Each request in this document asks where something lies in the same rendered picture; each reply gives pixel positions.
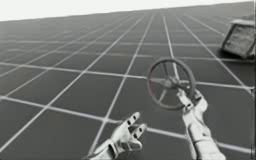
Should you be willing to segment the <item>dark steering wheel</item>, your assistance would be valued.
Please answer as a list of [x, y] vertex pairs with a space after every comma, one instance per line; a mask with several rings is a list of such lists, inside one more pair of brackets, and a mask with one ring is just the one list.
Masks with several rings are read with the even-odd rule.
[[193, 72], [179, 59], [161, 58], [148, 69], [146, 76], [148, 94], [165, 110], [182, 110], [185, 105], [179, 95], [195, 101], [196, 81]]

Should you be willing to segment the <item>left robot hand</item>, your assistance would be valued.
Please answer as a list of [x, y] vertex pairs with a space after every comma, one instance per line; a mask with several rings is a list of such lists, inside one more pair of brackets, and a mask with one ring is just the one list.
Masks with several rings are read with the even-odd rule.
[[147, 124], [136, 124], [140, 116], [141, 114], [139, 112], [133, 113], [121, 121], [111, 135], [111, 140], [113, 141], [118, 154], [126, 151], [137, 151], [143, 148], [139, 138], [146, 131]]

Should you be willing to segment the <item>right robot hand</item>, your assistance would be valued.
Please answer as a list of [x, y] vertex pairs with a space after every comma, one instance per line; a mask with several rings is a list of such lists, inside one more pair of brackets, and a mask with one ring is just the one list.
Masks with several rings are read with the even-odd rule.
[[203, 114], [208, 108], [208, 102], [205, 97], [199, 90], [195, 90], [193, 100], [191, 100], [184, 91], [179, 91], [177, 96], [184, 105], [182, 109], [182, 119], [185, 126], [195, 125], [199, 130], [203, 131], [206, 128]]

